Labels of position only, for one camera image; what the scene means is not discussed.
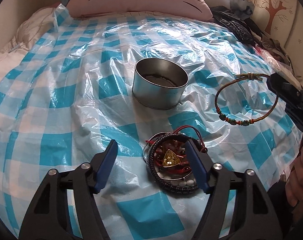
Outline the person's right hand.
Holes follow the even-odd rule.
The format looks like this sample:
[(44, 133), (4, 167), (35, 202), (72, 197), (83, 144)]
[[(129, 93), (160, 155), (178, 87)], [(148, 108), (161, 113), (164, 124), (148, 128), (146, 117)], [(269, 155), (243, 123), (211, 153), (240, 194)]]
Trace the person's right hand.
[(289, 204), (295, 207), (303, 200), (303, 146), (300, 155), (293, 162), (293, 168), (286, 182), (285, 192)]

